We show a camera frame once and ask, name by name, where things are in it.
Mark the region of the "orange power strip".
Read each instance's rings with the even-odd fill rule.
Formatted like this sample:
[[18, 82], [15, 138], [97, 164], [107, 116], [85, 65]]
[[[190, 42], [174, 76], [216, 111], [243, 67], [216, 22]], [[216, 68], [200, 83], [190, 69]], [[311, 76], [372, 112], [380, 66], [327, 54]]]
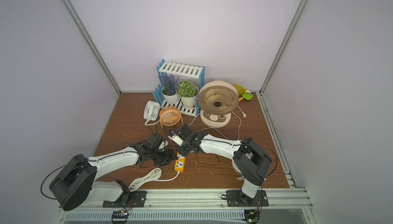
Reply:
[[178, 157], [178, 159], [175, 162], [174, 169], [177, 172], [183, 172], [184, 168], [185, 168], [185, 158], [182, 155], [180, 155], [179, 153], [177, 153], [177, 157]]

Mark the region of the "small orange desk fan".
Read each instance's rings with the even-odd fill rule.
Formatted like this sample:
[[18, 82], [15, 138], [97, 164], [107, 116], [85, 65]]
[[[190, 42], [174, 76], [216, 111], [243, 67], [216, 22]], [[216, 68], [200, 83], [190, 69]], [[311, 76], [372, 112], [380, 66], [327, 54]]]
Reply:
[[179, 122], [183, 122], [182, 114], [175, 106], [164, 107], [159, 112], [159, 122], [161, 128], [174, 126]]

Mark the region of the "large beige desk fan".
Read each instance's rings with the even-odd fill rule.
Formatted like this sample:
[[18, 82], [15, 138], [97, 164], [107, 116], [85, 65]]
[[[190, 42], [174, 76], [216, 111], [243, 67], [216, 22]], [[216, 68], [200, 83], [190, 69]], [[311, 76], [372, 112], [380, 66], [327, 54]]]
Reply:
[[238, 93], [233, 85], [219, 79], [209, 82], [198, 96], [201, 120], [208, 127], [222, 128], [230, 122], [238, 103]]

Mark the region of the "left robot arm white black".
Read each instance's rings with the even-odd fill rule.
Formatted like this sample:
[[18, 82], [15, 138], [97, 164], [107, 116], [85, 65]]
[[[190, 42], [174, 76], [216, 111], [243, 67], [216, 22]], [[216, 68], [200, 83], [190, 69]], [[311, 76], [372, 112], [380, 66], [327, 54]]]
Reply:
[[176, 153], [158, 133], [148, 140], [132, 144], [120, 151], [86, 158], [78, 154], [58, 168], [49, 190], [64, 211], [81, 204], [102, 201], [103, 207], [127, 207], [131, 204], [130, 188], [122, 181], [100, 182], [98, 179], [121, 168], [153, 161], [155, 167], [166, 166], [177, 160]]

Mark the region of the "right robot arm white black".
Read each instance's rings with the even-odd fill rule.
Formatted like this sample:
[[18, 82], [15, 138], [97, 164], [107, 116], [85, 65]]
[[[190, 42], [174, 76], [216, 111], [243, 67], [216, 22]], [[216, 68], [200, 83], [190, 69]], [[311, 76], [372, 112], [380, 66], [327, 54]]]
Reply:
[[244, 177], [239, 200], [245, 204], [250, 204], [256, 198], [273, 163], [268, 153], [249, 137], [231, 141], [205, 132], [195, 133], [184, 124], [177, 131], [171, 131], [169, 138], [178, 145], [177, 151], [184, 157], [195, 152], [230, 159], [235, 172]]

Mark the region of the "small white fan at back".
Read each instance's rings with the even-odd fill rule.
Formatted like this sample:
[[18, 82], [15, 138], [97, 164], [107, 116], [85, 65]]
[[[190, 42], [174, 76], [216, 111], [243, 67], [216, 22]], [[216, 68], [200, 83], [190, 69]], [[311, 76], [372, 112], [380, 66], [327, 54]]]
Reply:
[[160, 104], [149, 100], [146, 103], [143, 117], [145, 119], [145, 126], [156, 125], [159, 123]]

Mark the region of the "white fan front right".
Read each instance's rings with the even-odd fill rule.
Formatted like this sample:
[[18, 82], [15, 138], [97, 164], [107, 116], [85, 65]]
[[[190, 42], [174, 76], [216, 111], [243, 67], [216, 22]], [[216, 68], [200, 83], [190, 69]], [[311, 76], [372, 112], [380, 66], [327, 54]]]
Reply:
[[240, 171], [240, 169], [236, 165], [235, 161], [231, 161], [231, 162], [232, 162], [233, 170], [239, 175], [239, 177], [237, 177], [236, 179], [237, 180], [245, 180], [245, 177], [243, 176], [243, 173]]

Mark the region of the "green plant white pot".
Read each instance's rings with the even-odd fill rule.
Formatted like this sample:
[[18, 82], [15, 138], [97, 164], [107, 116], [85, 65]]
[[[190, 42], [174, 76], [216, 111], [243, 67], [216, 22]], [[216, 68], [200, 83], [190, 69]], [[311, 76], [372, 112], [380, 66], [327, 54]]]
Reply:
[[181, 98], [182, 105], [186, 108], [195, 107], [199, 88], [189, 80], [182, 80], [177, 85], [176, 94]]

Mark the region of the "lavender plant white pot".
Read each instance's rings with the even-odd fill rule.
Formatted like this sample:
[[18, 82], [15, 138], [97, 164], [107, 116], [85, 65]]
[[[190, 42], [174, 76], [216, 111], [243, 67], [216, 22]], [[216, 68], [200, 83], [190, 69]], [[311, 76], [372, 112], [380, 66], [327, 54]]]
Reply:
[[179, 78], [176, 78], [173, 74], [167, 75], [159, 75], [159, 80], [162, 85], [162, 94], [165, 100], [174, 104], [180, 100], [179, 95], [177, 94], [177, 86]]

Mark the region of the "yellow watering can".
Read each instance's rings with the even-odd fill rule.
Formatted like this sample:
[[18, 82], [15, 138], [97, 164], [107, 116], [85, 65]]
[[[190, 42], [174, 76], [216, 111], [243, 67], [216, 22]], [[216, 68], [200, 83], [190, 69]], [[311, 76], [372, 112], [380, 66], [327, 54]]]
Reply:
[[241, 98], [244, 94], [250, 94], [251, 92], [240, 85], [232, 84], [233, 87], [237, 90], [238, 97]]

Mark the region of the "green yellow toy shovel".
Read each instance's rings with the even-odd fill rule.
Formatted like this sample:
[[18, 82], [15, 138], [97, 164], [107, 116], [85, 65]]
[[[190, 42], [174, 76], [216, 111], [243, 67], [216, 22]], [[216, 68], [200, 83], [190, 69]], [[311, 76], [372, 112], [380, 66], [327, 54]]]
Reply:
[[253, 95], [251, 93], [243, 93], [242, 96], [239, 98], [239, 101], [242, 100], [251, 100]]

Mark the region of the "blue white plant shelf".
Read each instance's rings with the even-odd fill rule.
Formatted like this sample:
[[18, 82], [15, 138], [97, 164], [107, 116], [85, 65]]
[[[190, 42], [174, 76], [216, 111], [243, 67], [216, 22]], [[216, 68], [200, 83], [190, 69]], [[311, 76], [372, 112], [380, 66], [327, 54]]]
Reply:
[[[168, 74], [173, 74], [177, 76], [182, 76], [186, 78], [195, 78], [199, 80], [199, 89], [205, 84], [205, 67], [196, 66], [189, 64], [182, 64], [176, 62], [165, 61], [164, 59], [157, 66], [158, 76], [167, 76]], [[181, 114], [195, 117], [200, 112], [200, 107], [198, 102], [195, 102], [195, 107], [186, 108], [182, 105], [181, 99], [176, 103], [169, 103], [165, 100], [162, 94], [163, 85], [160, 83], [158, 87], [153, 91], [153, 97], [157, 103], [161, 105], [161, 108], [175, 106]]]

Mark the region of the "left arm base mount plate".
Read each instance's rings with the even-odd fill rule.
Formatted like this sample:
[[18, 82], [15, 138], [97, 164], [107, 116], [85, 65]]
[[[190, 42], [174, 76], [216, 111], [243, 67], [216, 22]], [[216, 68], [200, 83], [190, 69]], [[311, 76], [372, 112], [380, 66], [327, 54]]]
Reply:
[[143, 208], [146, 191], [123, 192], [115, 201], [104, 201], [103, 208]]

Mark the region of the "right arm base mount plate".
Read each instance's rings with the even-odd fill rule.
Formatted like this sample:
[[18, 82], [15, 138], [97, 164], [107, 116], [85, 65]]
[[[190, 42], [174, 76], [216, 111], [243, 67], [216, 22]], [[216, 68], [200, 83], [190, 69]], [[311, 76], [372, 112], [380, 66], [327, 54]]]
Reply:
[[266, 191], [258, 190], [255, 197], [249, 197], [241, 190], [227, 190], [221, 195], [228, 207], [268, 207], [269, 202]]

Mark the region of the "aluminium front rail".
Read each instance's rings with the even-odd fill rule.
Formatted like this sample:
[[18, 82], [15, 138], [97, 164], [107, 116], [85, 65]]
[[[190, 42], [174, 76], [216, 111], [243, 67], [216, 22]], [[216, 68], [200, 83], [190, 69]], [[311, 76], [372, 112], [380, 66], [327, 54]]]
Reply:
[[143, 208], [101, 202], [57, 210], [54, 224], [319, 224], [304, 188], [266, 189], [268, 207], [228, 207], [227, 189], [150, 189]]

